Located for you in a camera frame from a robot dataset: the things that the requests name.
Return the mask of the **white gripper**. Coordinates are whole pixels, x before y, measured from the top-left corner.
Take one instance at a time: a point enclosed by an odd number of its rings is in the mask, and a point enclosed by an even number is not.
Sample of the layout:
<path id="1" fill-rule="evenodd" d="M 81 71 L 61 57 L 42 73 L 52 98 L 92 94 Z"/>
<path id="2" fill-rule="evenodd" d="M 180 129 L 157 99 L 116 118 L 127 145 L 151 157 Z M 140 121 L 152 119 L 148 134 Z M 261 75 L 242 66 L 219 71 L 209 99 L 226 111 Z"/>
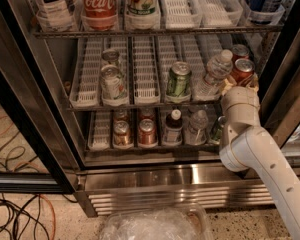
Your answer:
<path id="1" fill-rule="evenodd" d="M 236 80 L 228 75 L 220 87 L 222 112 L 226 117 L 258 118 L 259 117 L 259 78 L 254 73 L 245 87 L 236 86 Z"/>

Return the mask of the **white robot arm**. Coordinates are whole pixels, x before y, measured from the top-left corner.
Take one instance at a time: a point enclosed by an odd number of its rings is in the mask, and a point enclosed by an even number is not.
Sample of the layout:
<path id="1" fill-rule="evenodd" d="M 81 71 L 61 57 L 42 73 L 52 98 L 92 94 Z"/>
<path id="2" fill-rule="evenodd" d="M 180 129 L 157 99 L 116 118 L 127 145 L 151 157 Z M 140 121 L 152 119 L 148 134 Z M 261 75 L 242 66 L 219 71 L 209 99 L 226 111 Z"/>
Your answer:
<path id="1" fill-rule="evenodd" d="M 255 90 L 231 86 L 221 99 L 225 124 L 219 156 L 230 171 L 253 169 L 270 193 L 293 240 L 300 240 L 300 180 L 271 134 L 261 126 Z"/>

